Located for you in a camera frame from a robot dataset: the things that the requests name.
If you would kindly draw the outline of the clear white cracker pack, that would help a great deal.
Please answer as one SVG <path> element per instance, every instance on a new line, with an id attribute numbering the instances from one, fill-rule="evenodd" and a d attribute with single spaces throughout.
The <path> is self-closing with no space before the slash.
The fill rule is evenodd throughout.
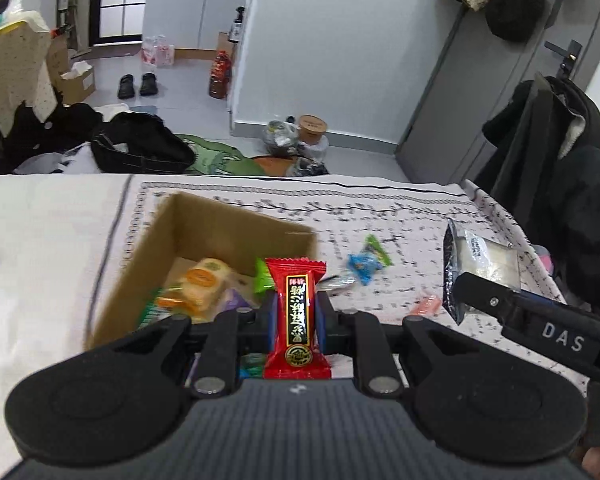
<path id="1" fill-rule="evenodd" d="M 511 244 L 489 240 L 449 219 L 442 249 L 442 306 L 457 325 L 463 323 L 470 309 L 468 304 L 453 296 L 453 285 L 460 274 L 468 272 L 496 284 L 520 289 L 519 256 Z"/>

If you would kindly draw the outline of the red candy bar packet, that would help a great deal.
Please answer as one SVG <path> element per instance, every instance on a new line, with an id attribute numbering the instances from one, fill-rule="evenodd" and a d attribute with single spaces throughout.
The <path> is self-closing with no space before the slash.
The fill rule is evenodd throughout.
<path id="1" fill-rule="evenodd" d="M 326 272 L 324 261 L 302 258 L 265 260 L 276 290 L 274 346 L 263 377 L 280 380 L 329 379 L 329 362 L 317 343 L 316 285 Z"/>

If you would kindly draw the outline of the orange snack packet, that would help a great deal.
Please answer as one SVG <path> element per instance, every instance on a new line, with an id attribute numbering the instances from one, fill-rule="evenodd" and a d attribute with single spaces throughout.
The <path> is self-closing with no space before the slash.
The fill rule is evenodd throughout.
<path id="1" fill-rule="evenodd" d="M 422 297 L 418 304 L 410 311 L 409 316 L 435 316 L 438 314 L 442 305 L 442 300 L 438 296 Z"/>

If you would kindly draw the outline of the green snack packet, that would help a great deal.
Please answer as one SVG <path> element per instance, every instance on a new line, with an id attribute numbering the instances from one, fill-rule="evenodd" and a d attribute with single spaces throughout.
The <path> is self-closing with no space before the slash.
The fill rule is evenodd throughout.
<path id="1" fill-rule="evenodd" d="M 269 290 L 275 289 L 275 282 L 268 265 L 261 258 L 256 260 L 256 275 L 253 278 L 253 293 L 262 296 Z"/>

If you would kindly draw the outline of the orange breadstick packet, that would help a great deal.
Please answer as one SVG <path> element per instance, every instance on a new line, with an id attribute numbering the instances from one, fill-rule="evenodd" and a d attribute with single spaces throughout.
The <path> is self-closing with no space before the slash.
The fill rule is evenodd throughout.
<path id="1" fill-rule="evenodd" d="M 154 305 L 187 314 L 195 323 L 211 322 L 232 278 L 233 269 L 222 260 L 203 258 L 193 262 L 177 258 L 155 296 Z"/>

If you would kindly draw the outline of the blue candy packet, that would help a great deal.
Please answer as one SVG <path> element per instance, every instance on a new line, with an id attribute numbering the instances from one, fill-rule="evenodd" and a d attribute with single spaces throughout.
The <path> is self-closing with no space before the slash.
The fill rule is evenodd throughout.
<path id="1" fill-rule="evenodd" d="M 374 254 L 361 252 L 360 254 L 349 256 L 348 268 L 366 286 L 370 284 L 374 275 L 384 268 L 384 265 Z"/>

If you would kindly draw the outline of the green purple candy packet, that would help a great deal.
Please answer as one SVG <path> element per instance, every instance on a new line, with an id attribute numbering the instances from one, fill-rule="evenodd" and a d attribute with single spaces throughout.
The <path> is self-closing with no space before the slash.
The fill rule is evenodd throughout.
<path id="1" fill-rule="evenodd" d="M 366 236 L 363 252 L 373 256 L 383 268 L 392 266 L 388 252 L 385 251 L 378 238 L 373 234 Z"/>

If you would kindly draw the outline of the hanging dark coat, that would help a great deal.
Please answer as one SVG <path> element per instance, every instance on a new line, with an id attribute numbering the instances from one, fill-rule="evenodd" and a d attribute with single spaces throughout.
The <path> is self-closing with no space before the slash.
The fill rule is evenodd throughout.
<path id="1" fill-rule="evenodd" d="M 494 153 L 476 185 L 503 206 L 560 281 L 600 313 L 600 111 L 571 80 L 535 76 L 482 127 Z"/>

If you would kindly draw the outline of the wooden lid jar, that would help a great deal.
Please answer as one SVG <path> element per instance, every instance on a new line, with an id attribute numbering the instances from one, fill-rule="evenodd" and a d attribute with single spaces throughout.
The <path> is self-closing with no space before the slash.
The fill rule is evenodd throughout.
<path id="1" fill-rule="evenodd" d="M 319 144 L 326 131 L 327 124 L 319 117 L 305 114 L 298 119 L 299 140 L 305 144 Z"/>

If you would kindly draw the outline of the black clothes pile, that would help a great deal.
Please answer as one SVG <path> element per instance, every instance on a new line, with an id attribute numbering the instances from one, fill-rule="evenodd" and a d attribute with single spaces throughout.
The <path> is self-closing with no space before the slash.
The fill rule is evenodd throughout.
<path id="1" fill-rule="evenodd" d="M 195 152 L 156 116 L 120 112 L 106 120 L 93 107 L 58 105 L 46 127 L 33 110 L 20 105 L 3 141 L 6 167 L 45 153 L 66 154 L 84 144 L 107 174 L 182 174 L 196 162 Z"/>

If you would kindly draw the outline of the right black slipper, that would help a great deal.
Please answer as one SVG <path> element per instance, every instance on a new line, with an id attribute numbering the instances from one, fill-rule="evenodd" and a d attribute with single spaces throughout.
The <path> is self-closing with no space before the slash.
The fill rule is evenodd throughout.
<path id="1" fill-rule="evenodd" d="M 144 73 L 140 83 L 141 96 L 156 96 L 159 92 L 157 77 L 154 73 Z"/>

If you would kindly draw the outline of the black slipper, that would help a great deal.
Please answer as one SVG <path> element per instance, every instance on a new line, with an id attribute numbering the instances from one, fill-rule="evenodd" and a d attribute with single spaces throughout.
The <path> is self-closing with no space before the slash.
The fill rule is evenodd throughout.
<path id="1" fill-rule="evenodd" d="M 156 96 L 159 92 L 157 77 L 154 73 L 144 73 L 140 83 L 141 96 Z"/>
<path id="2" fill-rule="evenodd" d="M 120 78 L 117 97 L 119 100 L 132 99 L 135 96 L 134 77 L 126 74 Z"/>

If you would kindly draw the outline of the left black slipper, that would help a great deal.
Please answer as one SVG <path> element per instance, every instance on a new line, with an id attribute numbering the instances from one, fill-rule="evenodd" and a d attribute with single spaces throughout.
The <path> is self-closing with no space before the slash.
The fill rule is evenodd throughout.
<path id="1" fill-rule="evenodd" d="M 134 77 L 126 74 L 120 78 L 117 97 L 119 100 L 132 99 L 135 96 Z"/>

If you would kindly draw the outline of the pink white plastic bag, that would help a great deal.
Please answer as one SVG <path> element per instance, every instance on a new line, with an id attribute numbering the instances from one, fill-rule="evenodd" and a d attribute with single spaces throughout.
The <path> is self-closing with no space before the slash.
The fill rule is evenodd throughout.
<path id="1" fill-rule="evenodd" d="M 175 60 L 175 48 L 165 36 L 147 36 L 140 48 L 142 62 L 152 68 L 172 66 Z"/>

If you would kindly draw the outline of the open cardboard floor box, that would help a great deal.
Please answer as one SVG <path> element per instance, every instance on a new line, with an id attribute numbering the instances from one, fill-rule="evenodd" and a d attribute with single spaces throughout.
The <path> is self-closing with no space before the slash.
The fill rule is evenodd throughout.
<path id="1" fill-rule="evenodd" d="M 60 75 L 58 90 L 67 105 L 83 102 L 95 91 L 94 67 L 89 62 L 75 62 L 67 73 Z"/>

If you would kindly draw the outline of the white kitchen cabinet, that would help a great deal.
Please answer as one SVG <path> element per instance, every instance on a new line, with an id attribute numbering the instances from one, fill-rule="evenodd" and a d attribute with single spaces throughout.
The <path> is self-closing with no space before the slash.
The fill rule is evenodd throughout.
<path id="1" fill-rule="evenodd" d="M 163 36 L 178 49 L 211 51 L 247 0 L 146 0 L 142 38 Z"/>

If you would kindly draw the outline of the table with dotted cloth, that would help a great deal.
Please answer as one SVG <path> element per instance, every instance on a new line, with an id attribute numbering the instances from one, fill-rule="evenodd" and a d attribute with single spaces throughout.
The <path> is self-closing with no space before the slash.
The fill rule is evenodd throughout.
<path id="1" fill-rule="evenodd" d="M 23 11 L 0 27 L 0 130 L 6 138 L 22 103 L 45 122 L 57 106 L 46 54 L 52 35 L 41 14 Z"/>

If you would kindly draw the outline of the dark framed glass door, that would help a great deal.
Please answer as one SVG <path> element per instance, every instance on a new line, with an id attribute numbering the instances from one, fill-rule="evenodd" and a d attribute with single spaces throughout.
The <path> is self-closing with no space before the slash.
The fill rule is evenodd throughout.
<path id="1" fill-rule="evenodd" d="M 146 0 L 90 0 L 91 46 L 140 41 Z"/>

